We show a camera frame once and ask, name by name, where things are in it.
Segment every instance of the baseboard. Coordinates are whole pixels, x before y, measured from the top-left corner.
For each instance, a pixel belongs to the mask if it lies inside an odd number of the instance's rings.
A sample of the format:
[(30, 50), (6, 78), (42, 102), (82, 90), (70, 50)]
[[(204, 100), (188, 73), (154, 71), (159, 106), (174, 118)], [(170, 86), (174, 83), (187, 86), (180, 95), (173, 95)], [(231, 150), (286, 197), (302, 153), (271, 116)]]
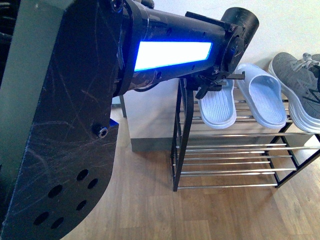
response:
[(172, 137), (131, 138), (133, 152), (168, 151), (171, 150)]

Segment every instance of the black cylindrical tube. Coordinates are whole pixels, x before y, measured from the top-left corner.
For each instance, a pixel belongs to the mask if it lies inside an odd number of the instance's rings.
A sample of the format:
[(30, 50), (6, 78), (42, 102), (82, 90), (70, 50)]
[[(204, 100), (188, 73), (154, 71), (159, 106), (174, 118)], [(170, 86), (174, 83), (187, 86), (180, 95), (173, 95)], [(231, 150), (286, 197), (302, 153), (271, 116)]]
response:
[(244, 50), (246, 50), (259, 27), (259, 20), (256, 15), (241, 7), (232, 7), (227, 9), (222, 16), (221, 21), (245, 28), (245, 32), (242, 37), (246, 43)]

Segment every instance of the cable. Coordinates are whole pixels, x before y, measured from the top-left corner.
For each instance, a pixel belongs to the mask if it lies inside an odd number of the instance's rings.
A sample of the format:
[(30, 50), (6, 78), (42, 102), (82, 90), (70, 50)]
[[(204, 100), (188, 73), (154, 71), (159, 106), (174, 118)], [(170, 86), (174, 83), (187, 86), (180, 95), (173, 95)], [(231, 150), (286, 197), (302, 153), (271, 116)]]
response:
[(144, 87), (141, 87), (141, 88), (136, 88), (134, 89), (136, 92), (138, 93), (143, 93), (143, 92), (146, 92), (146, 91), (149, 91), (150, 89), (153, 89), (155, 86), (157, 86), (159, 84), (158, 83), (154, 83), (154, 84), (151, 84), (149, 86), (144, 86)]

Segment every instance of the scratched black surface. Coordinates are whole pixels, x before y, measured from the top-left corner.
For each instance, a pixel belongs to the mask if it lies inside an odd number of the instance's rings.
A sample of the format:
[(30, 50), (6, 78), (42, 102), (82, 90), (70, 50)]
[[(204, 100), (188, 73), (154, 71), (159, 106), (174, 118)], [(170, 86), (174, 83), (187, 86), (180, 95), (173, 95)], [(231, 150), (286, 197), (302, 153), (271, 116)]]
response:
[[(79, 0), (65, 13), (24, 153), (2, 240), (56, 240), (76, 227), (110, 181), (118, 124), (110, 120), (122, 15), (97, 0)], [(108, 127), (100, 139), (92, 127)], [(88, 170), (83, 180), (77, 180)], [(98, 179), (88, 189), (89, 183)], [(62, 191), (48, 193), (61, 185)], [(81, 210), (79, 203), (86, 200)], [(48, 218), (34, 221), (42, 213)], [(63, 218), (57, 229), (53, 223)]]

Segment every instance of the shoe rack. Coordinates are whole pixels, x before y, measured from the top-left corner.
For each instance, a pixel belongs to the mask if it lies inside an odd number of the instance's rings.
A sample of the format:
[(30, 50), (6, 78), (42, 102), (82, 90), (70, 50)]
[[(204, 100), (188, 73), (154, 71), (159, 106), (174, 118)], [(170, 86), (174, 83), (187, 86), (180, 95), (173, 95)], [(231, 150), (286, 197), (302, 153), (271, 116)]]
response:
[[(288, 100), (282, 101), (284, 106), (288, 105)], [(247, 114), (250, 110), (245, 100), (234, 102), (237, 110), (234, 124), (240, 125), (240, 129), (241, 124), (258, 125), (254, 117)], [(204, 133), (193, 131), (192, 126), (204, 124), (194, 91), (188, 88), (188, 80), (181, 78), (170, 155), (175, 192), (196, 188), (279, 188), (320, 156), (319, 145), (290, 145), (290, 139), (313, 135), (320, 143), (320, 136), (290, 131), (293, 121), (289, 115), (285, 126), (276, 133), (219, 134), (212, 128)], [(312, 150), (312, 153), (305, 159), (298, 159), (297, 151), (302, 150)]]

